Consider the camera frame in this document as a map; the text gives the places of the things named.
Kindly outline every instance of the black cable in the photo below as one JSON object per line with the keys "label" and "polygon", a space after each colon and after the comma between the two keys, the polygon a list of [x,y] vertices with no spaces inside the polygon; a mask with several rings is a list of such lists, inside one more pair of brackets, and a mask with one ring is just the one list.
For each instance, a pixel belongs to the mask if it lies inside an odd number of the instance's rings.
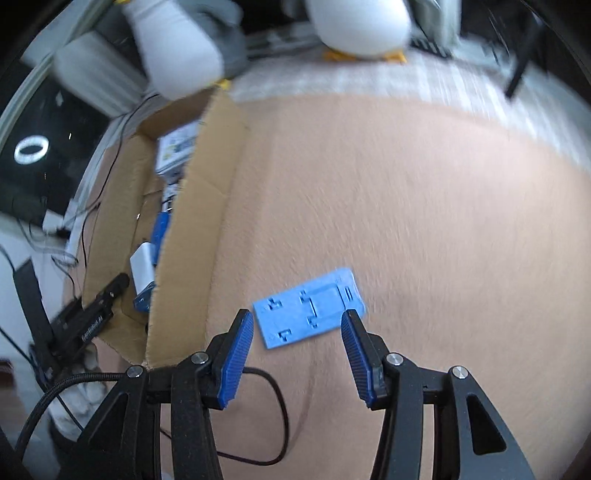
{"label": "black cable", "polygon": [[12,263],[12,259],[10,258],[10,255],[8,255],[8,252],[6,251],[6,249],[2,245],[0,245],[0,254],[4,255],[4,258],[6,258],[6,260],[10,264],[10,268],[12,268],[12,273],[16,272],[16,270],[14,268],[14,263]]}
{"label": "black cable", "polygon": [[[28,364],[31,366],[31,368],[33,369],[33,371],[35,371],[36,370],[36,367],[35,367],[35,364],[33,363],[33,360],[31,360],[31,358],[25,352],[22,351],[22,349],[17,345],[17,343],[12,339],[12,337],[10,337],[9,334],[7,334],[4,331],[4,329],[2,327],[0,327],[0,333],[8,341],[8,343],[10,343],[12,345],[12,347],[18,353],[20,353],[21,357],[23,357],[28,362]],[[84,430],[84,427],[80,424],[80,422],[78,421],[78,419],[74,416],[74,414],[72,413],[72,411],[66,405],[66,402],[64,402],[63,399],[59,395],[57,396],[57,401],[59,403],[61,403],[61,406],[64,407],[64,410],[66,411],[66,413],[68,414],[68,416],[72,419],[72,421],[76,424],[76,426],[80,429],[80,431]]]}
{"label": "black cable", "polygon": [[[217,454],[220,457],[229,458],[230,460],[236,460],[237,462],[248,463],[250,465],[258,465],[258,466],[270,466],[275,465],[283,460],[283,457],[287,453],[287,446],[289,445],[290,441],[290,418],[287,414],[287,407],[285,406],[285,399],[283,398],[283,394],[281,393],[281,389],[277,384],[276,380],[271,376],[270,373],[261,370],[260,368],[254,367],[244,367],[242,370],[243,374],[251,374],[251,375],[258,375],[259,377],[263,377],[265,380],[269,382],[271,388],[275,392],[275,396],[277,396],[277,403],[281,409],[281,416],[283,417],[283,445],[281,446],[281,451],[279,455],[277,455],[273,460],[269,460],[268,462],[262,460],[252,460],[250,458],[240,457],[238,455],[231,455],[230,453],[218,452]],[[172,440],[171,434],[160,428],[160,433],[162,433],[166,438]]]}
{"label": "black cable", "polygon": [[129,116],[125,119],[125,122],[123,122],[123,126],[121,127],[121,133],[119,134],[119,145],[117,145],[117,152],[115,153],[115,158],[113,159],[113,162],[111,162],[111,166],[109,167],[109,171],[107,172],[107,176],[105,177],[105,181],[102,184],[102,187],[100,188],[99,194],[96,196],[96,198],[90,203],[89,206],[87,206],[86,208],[76,212],[74,214],[74,216],[72,218],[70,218],[69,220],[65,221],[65,223],[63,224],[63,226],[68,225],[69,223],[71,223],[72,221],[76,220],[76,218],[78,218],[80,215],[84,215],[87,212],[90,212],[91,209],[93,209],[93,207],[95,205],[100,204],[100,196],[103,195],[103,192],[105,191],[105,186],[107,185],[107,181],[109,180],[109,176],[111,176],[111,172],[113,171],[113,167],[115,166],[115,162],[117,162],[117,158],[119,158],[119,154],[121,153],[121,147],[123,145],[123,137],[124,137],[124,132],[125,132],[125,127],[127,127],[127,123],[129,122],[129,120],[132,119],[132,117],[138,112],[138,110],[143,107],[146,102],[148,102],[148,100],[151,100],[152,98],[156,98],[159,94],[154,94],[151,95],[147,98],[145,98],[130,114]]}
{"label": "black cable", "polygon": [[59,260],[54,257],[53,255],[51,256],[51,261],[53,262],[53,264],[66,276],[70,279],[70,282],[72,282],[72,296],[74,298],[76,298],[76,282],[74,282],[74,279],[72,278],[72,276],[68,273],[68,271],[63,268],[60,265]]}
{"label": "black cable", "polygon": [[33,243],[33,241],[27,236],[27,233],[26,233],[24,227],[22,226],[20,219],[18,219],[14,213],[14,198],[12,199],[12,215],[14,216],[14,219],[17,221],[17,225],[20,228],[23,237],[25,238],[25,240],[27,241],[29,246],[35,252],[42,253],[42,254],[64,255],[64,257],[66,257],[66,258],[71,258],[74,265],[77,265],[79,263],[78,259],[74,255],[66,252],[65,250],[60,250],[59,248],[52,248],[52,247],[40,247],[39,245],[35,245]]}
{"label": "black cable", "polygon": [[98,210],[100,208],[100,202],[97,203],[92,210],[90,210],[87,214],[86,214],[86,218],[84,219],[84,222],[82,223],[82,233],[80,234],[80,239],[82,240],[82,255],[83,255],[83,259],[84,259],[84,269],[86,269],[86,267],[88,266],[88,258],[86,256],[86,244],[84,242],[84,229],[86,228],[86,221],[88,220],[88,217],[92,214],[92,212]]}
{"label": "black cable", "polygon": [[27,449],[27,445],[31,440],[31,436],[33,435],[35,427],[37,427],[39,420],[41,420],[41,417],[47,410],[49,404],[66,388],[88,382],[117,381],[124,375],[124,373],[87,372],[83,374],[72,375],[71,377],[65,378],[64,380],[61,380],[53,385],[49,390],[47,390],[47,392],[45,392],[37,405],[35,405],[33,411],[27,418],[27,421],[21,430],[21,434],[18,436],[17,444],[15,445],[14,449],[15,453],[17,454],[17,458],[22,461],[25,455],[25,450]]}
{"label": "black cable", "polygon": [[10,343],[10,344],[12,345],[12,347],[13,347],[13,348],[14,348],[14,349],[15,349],[15,350],[18,352],[18,353],[20,353],[20,354],[21,354],[21,357],[23,357],[23,358],[24,358],[24,359],[25,359],[25,360],[28,362],[28,364],[29,364],[29,365],[30,365],[30,366],[33,368],[33,370],[35,370],[35,364],[33,363],[33,360],[31,360],[31,359],[29,358],[29,356],[28,356],[28,355],[27,355],[25,352],[23,352],[23,351],[22,351],[22,348],[20,348],[20,347],[17,345],[17,343],[16,343],[14,340],[12,340],[12,338],[10,337],[10,335],[9,335],[9,334],[7,334],[7,333],[4,331],[4,329],[3,329],[2,327],[0,327],[0,333],[1,333],[1,334],[2,334],[2,336],[3,336],[3,337],[4,337],[4,338],[5,338],[7,341],[8,341],[8,343]]}

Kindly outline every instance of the penguin plush toy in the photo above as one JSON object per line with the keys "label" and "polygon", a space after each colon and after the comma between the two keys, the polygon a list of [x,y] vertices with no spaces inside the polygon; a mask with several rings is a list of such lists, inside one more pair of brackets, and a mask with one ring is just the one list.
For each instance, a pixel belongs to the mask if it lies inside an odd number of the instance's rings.
{"label": "penguin plush toy", "polygon": [[406,62],[411,19],[404,0],[306,0],[328,60]]}

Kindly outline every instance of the cardboard box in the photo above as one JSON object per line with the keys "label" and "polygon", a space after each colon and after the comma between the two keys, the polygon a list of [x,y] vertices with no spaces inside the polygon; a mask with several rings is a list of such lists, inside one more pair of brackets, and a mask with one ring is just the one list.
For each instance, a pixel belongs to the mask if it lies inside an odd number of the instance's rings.
{"label": "cardboard box", "polygon": [[[100,338],[132,364],[175,365],[203,349],[207,301],[230,186],[246,138],[243,113],[220,89],[168,104],[126,140],[92,238],[83,301],[88,304],[149,241],[164,182],[154,173],[158,137],[202,116],[156,269],[148,315],[133,308],[134,286],[117,299]],[[145,325],[149,323],[148,335]]]}

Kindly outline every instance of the blue plastic plate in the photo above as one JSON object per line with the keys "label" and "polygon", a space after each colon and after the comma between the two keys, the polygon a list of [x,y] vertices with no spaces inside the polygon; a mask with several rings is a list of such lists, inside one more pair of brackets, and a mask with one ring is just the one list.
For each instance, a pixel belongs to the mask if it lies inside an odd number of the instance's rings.
{"label": "blue plastic plate", "polygon": [[253,308],[267,348],[289,345],[339,328],[345,310],[355,309],[359,317],[365,314],[365,305],[349,268],[340,268],[258,300]]}

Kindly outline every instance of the metal screw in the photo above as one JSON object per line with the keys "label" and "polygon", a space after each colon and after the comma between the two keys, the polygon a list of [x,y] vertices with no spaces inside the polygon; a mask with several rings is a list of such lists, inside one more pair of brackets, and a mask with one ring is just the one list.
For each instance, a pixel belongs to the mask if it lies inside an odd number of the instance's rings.
{"label": "metal screw", "polygon": [[454,377],[459,378],[460,380],[464,380],[470,373],[464,367],[460,365],[452,368],[452,374]]}
{"label": "metal screw", "polygon": [[195,365],[203,365],[205,362],[209,360],[209,355],[205,352],[197,352],[191,355],[191,361]]}
{"label": "metal screw", "polygon": [[138,378],[144,373],[144,369],[141,365],[132,365],[127,369],[127,376],[130,378]]}
{"label": "metal screw", "polygon": [[390,365],[395,365],[397,367],[399,365],[402,365],[402,362],[404,362],[404,357],[400,355],[400,353],[389,353],[388,355],[386,355],[386,361]]}

